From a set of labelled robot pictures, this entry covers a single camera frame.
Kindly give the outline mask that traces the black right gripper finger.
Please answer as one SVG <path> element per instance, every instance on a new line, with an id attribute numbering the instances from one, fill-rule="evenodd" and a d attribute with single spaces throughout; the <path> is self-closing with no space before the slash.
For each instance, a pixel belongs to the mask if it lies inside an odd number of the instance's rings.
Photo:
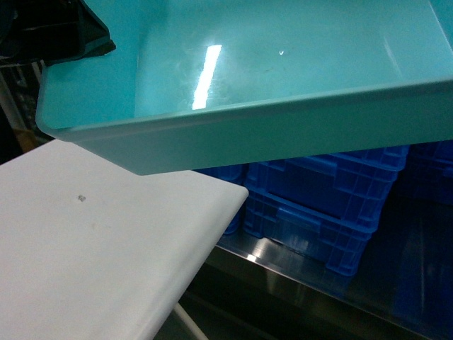
<path id="1" fill-rule="evenodd" d="M 60 64 L 115 50 L 85 1 L 2 1 L 1 63 Z"/>

